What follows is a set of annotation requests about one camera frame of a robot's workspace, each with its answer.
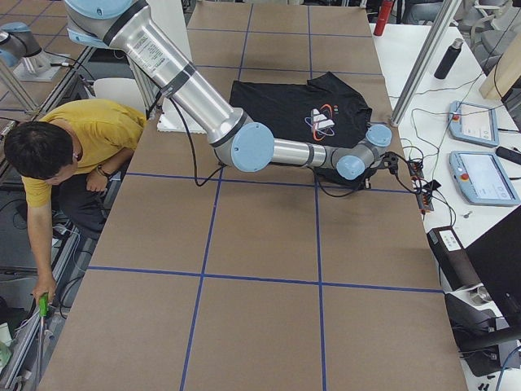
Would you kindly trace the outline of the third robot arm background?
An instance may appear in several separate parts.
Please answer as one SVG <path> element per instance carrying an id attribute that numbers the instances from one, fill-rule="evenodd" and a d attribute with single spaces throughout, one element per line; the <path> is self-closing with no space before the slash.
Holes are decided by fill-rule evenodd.
<path id="1" fill-rule="evenodd" d="M 1 26 L 1 60 L 21 81 L 50 82 L 59 71 L 27 24 L 11 22 Z"/>

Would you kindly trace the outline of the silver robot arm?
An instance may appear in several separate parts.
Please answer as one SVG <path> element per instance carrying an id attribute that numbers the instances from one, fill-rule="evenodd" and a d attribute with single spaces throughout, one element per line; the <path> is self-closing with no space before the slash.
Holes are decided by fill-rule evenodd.
<path id="1" fill-rule="evenodd" d="M 243 172 L 270 163 L 335 169 L 353 180 L 378 164 L 392 132 L 372 125 L 354 147 L 329 147 L 275 138 L 242 108 L 231 107 L 152 19 L 145 1 L 67 1 L 71 40 L 104 44 L 127 57 L 200 125 L 217 158 Z"/>

